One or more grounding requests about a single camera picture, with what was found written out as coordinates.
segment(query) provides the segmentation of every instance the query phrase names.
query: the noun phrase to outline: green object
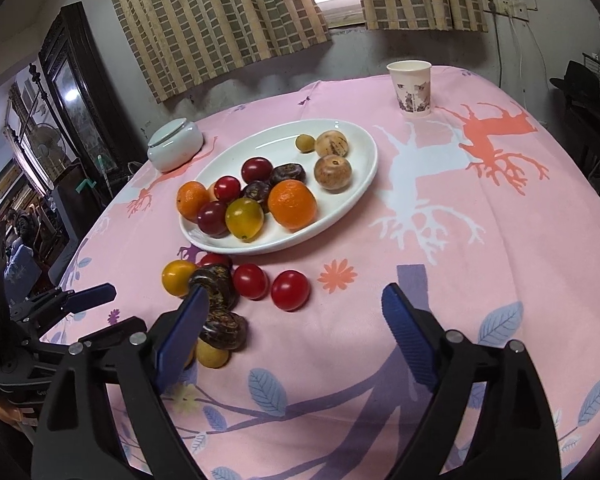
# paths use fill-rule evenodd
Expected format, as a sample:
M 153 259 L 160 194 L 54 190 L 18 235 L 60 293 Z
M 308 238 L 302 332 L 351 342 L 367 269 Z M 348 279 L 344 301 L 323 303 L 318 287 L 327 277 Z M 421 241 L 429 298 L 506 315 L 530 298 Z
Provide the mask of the green object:
M 89 186 L 89 187 L 91 187 L 91 189 L 93 189 L 94 187 L 96 187 L 96 183 L 89 178 L 85 178 L 80 184 L 78 184 L 78 187 L 75 188 L 75 190 L 78 193 L 80 193 L 84 189 L 85 186 Z

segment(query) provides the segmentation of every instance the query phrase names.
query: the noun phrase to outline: window sill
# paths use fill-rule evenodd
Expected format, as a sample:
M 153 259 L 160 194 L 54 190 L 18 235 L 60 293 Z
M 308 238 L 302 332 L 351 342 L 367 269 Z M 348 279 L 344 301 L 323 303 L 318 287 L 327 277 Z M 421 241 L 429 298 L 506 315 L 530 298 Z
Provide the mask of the window sill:
M 348 27 L 365 23 L 360 0 L 329 0 L 318 4 L 327 27 Z

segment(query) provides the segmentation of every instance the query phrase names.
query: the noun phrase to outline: jar lid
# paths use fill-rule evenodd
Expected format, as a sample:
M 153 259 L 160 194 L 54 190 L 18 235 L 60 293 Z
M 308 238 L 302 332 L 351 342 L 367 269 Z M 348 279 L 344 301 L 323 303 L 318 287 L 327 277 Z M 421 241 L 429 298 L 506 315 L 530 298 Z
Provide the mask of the jar lid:
M 173 121 L 170 121 L 164 126 L 158 128 L 157 131 L 152 135 L 151 139 L 149 139 L 149 148 L 154 148 L 170 137 L 173 137 L 174 134 L 181 129 L 186 122 L 186 119 L 174 119 Z

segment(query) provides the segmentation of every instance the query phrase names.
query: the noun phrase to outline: pink tablecloth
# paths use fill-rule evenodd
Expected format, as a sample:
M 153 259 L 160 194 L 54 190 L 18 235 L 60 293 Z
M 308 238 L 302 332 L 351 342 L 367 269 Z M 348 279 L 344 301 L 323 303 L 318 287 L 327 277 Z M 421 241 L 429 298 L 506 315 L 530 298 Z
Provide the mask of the pink tablecloth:
M 127 316 L 151 324 L 178 306 L 161 270 L 203 253 L 181 234 L 174 196 L 222 150 L 280 123 L 352 121 L 378 144 L 369 191 L 318 237 L 248 258 L 270 276 L 304 272 L 307 306 L 289 314 L 243 298 L 247 348 L 221 370 L 195 366 L 164 401 L 195 459 L 216 480 L 384 478 L 429 401 L 381 315 L 382 288 L 397 281 L 444 328 L 526 343 L 570 470 L 600 433 L 600 200 L 493 84 L 436 67 L 432 87 L 433 113 L 413 123 L 388 76 L 317 82 L 200 121 L 206 145 L 192 163 L 167 175 L 145 165 L 65 275 L 77 290 L 111 282 L 116 301 L 65 319 L 49 339 L 72 342 Z M 448 467 L 466 455 L 483 393 L 474 388 Z M 146 469 L 120 394 L 111 396 L 125 451 Z

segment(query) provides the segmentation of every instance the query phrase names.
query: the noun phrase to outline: orange flower print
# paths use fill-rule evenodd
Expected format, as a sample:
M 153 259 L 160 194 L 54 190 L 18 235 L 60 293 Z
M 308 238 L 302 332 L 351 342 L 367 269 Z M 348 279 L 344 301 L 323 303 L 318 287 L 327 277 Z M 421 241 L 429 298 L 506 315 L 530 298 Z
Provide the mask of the orange flower print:
M 346 258 L 340 264 L 333 260 L 331 265 L 325 265 L 326 272 L 321 272 L 320 278 L 318 278 L 320 283 L 324 283 L 322 288 L 328 290 L 329 294 L 333 294 L 336 288 L 345 290 L 347 283 L 353 283 L 358 273 L 353 272 L 353 267 L 347 267 L 348 265 L 349 262 Z

